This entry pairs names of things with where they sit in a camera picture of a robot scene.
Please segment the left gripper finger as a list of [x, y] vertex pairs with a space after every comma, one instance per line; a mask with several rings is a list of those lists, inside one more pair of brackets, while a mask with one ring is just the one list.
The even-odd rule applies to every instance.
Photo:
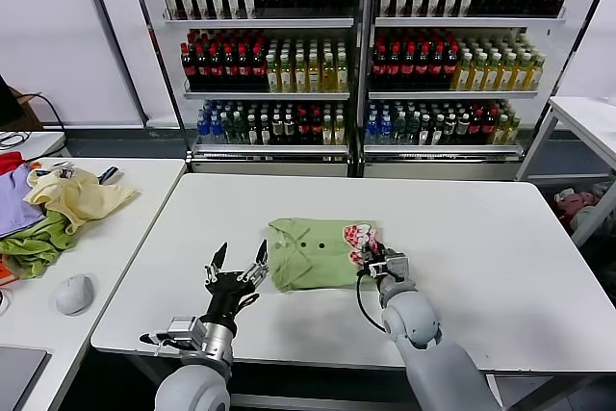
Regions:
[[242, 283], [251, 283], [260, 286], [269, 272], [268, 267], [268, 242], [263, 240], [257, 251], [255, 261], [238, 277]]
[[210, 264], [204, 267], [204, 284], [210, 285], [218, 281], [218, 274], [220, 273], [227, 251], [228, 243], [224, 243], [214, 254]]

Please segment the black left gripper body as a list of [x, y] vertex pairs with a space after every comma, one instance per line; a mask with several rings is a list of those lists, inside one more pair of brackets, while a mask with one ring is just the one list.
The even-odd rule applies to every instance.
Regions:
[[239, 271], [221, 272], [216, 280], [205, 284], [211, 299], [205, 313], [206, 323], [235, 325], [235, 318], [245, 307], [254, 303], [259, 294], [251, 281], [238, 279]]

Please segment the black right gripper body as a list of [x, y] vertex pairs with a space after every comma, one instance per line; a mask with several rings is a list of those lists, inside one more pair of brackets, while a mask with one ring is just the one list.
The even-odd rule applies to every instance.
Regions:
[[384, 277], [387, 274], [387, 260], [382, 254], [370, 252], [362, 253], [362, 269], [364, 275], [369, 275], [373, 279]]

